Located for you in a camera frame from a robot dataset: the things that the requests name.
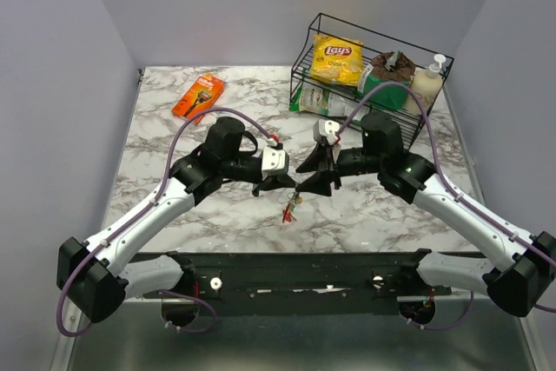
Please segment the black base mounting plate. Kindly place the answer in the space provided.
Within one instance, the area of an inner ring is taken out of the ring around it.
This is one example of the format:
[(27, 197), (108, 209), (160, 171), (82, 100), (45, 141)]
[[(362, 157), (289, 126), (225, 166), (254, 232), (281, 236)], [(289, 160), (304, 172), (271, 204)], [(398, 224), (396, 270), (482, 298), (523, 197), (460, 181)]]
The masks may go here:
[(398, 300), (450, 295), (417, 274), (425, 252), (170, 252), (184, 271), (171, 291), (197, 295), (219, 316), (397, 315)]

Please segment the orange razor box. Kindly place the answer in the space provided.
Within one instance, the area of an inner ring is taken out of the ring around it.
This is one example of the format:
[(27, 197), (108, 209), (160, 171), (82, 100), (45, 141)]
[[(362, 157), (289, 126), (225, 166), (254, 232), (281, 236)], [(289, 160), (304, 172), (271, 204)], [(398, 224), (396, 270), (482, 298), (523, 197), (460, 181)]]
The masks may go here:
[(182, 98), (171, 110), (172, 115), (181, 119), (193, 119), (198, 125), (203, 116), (201, 112), (211, 109), (221, 96), (225, 82), (211, 74), (199, 76)]

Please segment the yellow Lays chips bag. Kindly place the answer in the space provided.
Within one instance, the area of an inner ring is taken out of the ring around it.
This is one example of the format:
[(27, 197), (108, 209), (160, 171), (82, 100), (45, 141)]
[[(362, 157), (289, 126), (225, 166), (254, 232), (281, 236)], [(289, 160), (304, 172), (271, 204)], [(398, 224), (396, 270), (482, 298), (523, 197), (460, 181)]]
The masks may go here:
[(356, 87), (364, 69), (362, 46), (360, 40), (315, 34), (310, 76), (324, 83)]

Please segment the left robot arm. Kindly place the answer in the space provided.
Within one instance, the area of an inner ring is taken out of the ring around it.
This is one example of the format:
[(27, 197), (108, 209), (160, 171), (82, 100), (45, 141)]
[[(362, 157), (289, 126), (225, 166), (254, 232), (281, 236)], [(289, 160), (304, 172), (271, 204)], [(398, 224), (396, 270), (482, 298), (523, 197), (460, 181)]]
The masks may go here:
[(167, 290), (185, 296), (193, 277), (174, 255), (146, 262), (132, 260), (142, 247), (178, 216), (198, 206), (226, 181), (253, 184), (253, 193), (291, 189), (288, 153), (274, 136), (263, 149), (243, 151), (242, 141), (255, 137), (244, 123), (222, 116), (204, 142), (184, 157), (166, 162), (162, 180), (130, 212), (104, 230), (58, 249), (56, 285), (59, 304), (72, 301), (92, 323), (115, 313), (137, 295)]

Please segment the steel key organizer red handle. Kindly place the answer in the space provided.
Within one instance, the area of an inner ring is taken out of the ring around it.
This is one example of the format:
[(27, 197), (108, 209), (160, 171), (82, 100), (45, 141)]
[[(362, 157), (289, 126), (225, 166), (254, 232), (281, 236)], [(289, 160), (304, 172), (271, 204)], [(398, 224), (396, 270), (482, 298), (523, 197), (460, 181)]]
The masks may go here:
[(282, 223), (295, 222), (296, 221), (295, 210), (299, 205), (302, 204), (302, 202), (303, 199), (301, 197), (301, 193), (298, 191), (292, 192), (288, 196), (288, 202), (286, 204), (285, 209), (282, 211), (281, 222)]

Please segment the green white snack bag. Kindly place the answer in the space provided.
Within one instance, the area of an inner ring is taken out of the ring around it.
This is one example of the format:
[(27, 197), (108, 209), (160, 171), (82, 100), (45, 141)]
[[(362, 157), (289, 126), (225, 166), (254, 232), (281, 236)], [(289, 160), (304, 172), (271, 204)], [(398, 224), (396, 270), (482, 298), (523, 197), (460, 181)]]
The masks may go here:
[(319, 116), (346, 120), (355, 110), (357, 102), (339, 96), (313, 84), (302, 84), (296, 91), (289, 110), (308, 112)]

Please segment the green brown coffee bag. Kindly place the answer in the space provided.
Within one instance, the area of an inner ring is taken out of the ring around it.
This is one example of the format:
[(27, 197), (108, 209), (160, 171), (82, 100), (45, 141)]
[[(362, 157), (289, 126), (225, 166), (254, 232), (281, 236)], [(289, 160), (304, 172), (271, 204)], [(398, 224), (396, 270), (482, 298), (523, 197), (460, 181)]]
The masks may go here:
[(357, 85), (359, 97), (381, 87), (368, 102), (376, 109), (396, 111), (407, 99), (406, 88), (413, 80), (416, 66), (403, 52), (381, 53), (370, 60), (361, 73)]

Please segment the cream lotion pump bottle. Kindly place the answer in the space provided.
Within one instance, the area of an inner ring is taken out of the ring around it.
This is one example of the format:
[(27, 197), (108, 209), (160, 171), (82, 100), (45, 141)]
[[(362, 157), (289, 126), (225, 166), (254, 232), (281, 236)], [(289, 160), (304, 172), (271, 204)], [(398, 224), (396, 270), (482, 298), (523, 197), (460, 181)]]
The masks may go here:
[(415, 71), (409, 88), (416, 95), (417, 101), (408, 95), (403, 106), (405, 111), (413, 115), (419, 115), (420, 108), (417, 103), (420, 103), (425, 111), (431, 108), (443, 84), (440, 72), (446, 60), (447, 58), (444, 55), (436, 54), (434, 55), (434, 61), (425, 70)]

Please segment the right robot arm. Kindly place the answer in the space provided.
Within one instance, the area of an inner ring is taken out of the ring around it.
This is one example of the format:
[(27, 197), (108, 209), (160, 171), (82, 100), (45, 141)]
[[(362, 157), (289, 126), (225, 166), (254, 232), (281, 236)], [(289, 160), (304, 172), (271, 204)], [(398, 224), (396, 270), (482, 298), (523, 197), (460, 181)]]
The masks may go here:
[(370, 111), (361, 120), (361, 147), (343, 149), (340, 126), (321, 119), (316, 143), (297, 168), (311, 176), (301, 193), (330, 196), (341, 178), (375, 174), (392, 195), (425, 210), (471, 242), (478, 260), (426, 250), (400, 272), (401, 287), (412, 295), (425, 288), (462, 288), (487, 295), (506, 313), (527, 316), (555, 279), (555, 238), (534, 235), (505, 221), (456, 188), (440, 168), (406, 150), (400, 126), (390, 116)]

